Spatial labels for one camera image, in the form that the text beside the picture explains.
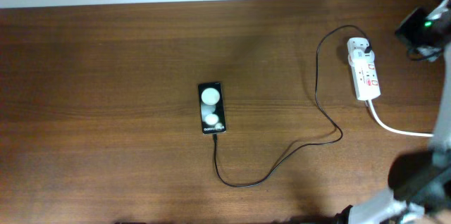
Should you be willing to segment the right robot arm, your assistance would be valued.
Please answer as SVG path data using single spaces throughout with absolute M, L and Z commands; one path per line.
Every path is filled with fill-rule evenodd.
M 414 10 L 395 34 L 423 60 L 444 58 L 445 81 L 435 128 L 427 150 L 395 159 L 386 189 L 360 205 L 348 206 L 332 223 L 411 223 L 450 208 L 450 0 L 431 12 Z

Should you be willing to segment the black smartphone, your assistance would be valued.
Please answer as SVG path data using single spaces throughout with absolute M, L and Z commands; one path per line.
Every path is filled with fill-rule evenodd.
M 223 133 L 227 130 L 223 93 L 220 82 L 197 85 L 201 127 L 204 135 Z

